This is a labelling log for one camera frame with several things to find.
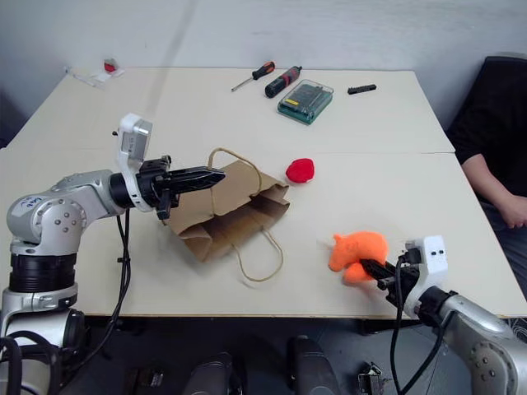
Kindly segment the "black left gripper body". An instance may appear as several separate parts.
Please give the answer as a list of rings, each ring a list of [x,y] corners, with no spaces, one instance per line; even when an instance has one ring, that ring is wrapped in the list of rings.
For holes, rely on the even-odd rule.
[[[136,176],[142,199],[156,211],[161,221],[170,219],[171,210],[179,206],[180,200],[172,184],[170,166],[170,156],[146,160]]]

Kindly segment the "person's bare hand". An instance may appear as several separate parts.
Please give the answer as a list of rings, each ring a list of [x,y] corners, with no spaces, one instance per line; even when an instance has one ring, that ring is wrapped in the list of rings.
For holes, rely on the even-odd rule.
[[[526,226],[527,203],[525,197],[509,193],[499,204],[498,210],[510,229]]]

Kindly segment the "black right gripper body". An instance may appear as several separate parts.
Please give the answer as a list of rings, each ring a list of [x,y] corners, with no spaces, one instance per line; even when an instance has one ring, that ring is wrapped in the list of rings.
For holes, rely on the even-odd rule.
[[[388,295],[386,299],[395,307],[402,307],[406,301],[410,291],[417,283],[419,278],[419,267],[421,263],[421,252],[418,248],[410,248],[405,253],[399,256],[398,260],[401,260],[400,269],[399,269],[399,294],[397,296],[396,288],[396,266],[397,264],[392,264],[395,266],[395,276],[390,278],[389,285],[378,285],[381,290],[387,290]]]

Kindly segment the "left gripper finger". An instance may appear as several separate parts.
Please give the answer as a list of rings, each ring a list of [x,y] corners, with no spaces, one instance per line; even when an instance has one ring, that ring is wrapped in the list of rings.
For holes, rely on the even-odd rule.
[[[197,177],[190,179],[172,177],[168,185],[171,192],[181,194],[212,188],[222,180],[223,177]]]
[[[226,177],[224,171],[207,166],[171,170],[168,175],[173,184],[217,184]]]

